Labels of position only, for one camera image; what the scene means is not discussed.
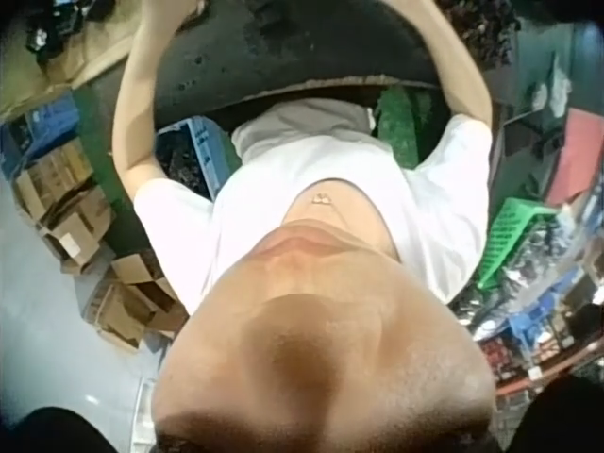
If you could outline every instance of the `person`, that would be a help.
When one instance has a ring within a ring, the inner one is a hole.
[[[446,304],[485,245],[491,99],[432,0],[383,2],[453,112],[432,155],[401,170],[367,109],[280,104],[235,131],[243,166],[211,203],[153,154],[160,58],[197,5],[142,1],[113,159],[191,315],[154,393],[158,451],[426,451],[488,425],[490,368]]]

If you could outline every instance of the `cardboard box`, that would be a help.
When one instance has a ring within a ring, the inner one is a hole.
[[[108,273],[92,295],[83,317],[106,340],[136,352],[152,312],[113,273]]]
[[[111,267],[118,279],[154,313],[147,328],[173,337],[189,319],[153,251],[115,260]]]
[[[37,160],[15,179],[15,202],[30,224],[42,222],[67,198],[90,180],[92,167],[79,139]]]
[[[100,250],[113,212],[100,187],[78,194],[40,229],[42,240],[67,274],[81,274]]]
[[[163,276],[153,251],[115,260],[111,267],[122,283],[154,309],[170,311],[178,298]]]

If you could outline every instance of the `black object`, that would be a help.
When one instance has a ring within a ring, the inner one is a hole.
[[[601,386],[574,376],[559,378],[528,407],[507,451],[601,451],[603,407]]]
[[[29,16],[25,47],[36,55],[40,65],[44,65],[49,59],[58,57],[63,52],[65,40],[60,36],[48,11],[39,11]]]
[[[25,47],[43,66],[63,52],[67,40],[82,31],[85,20],[103,21],[114,9],[115,0],[41,2],[27,18]]]
[[[43,408],[30,413],[15,428],[6,431],[0,450],[10,453],[116,453],[109,441],[87,420],[61,408]]]

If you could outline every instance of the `crate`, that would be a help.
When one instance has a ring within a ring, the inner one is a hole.
[[[227,163],[226,147],[224,140],[225,132],[212,120],[194,116],[186,120],[179,121],[173,125],[161,129],[157,134],[156,156],[166,174],[171,176],[170,165],[174,158],[185,158],[181,163],[184,167],[192,167],[192,157],[197,168],[189,168],[190,173],[182,177],[179,182],[190,187],[189,181],[195,183],[198,181],[199,187],[194,192],[205,196],[210,200],[215,200],[216,196],[227,182],[231,175],[231,170]]]
[[[12,180],[28,162],[76,136],[79,112],[67,92],[0,126],[0,169]]]
[[[491,226],[484,255],[478,266],[478,288],[487,290],[497,285],[497,271],[536,216],[555,216],[557,213],[557,209],[543,203],[508,198]]]

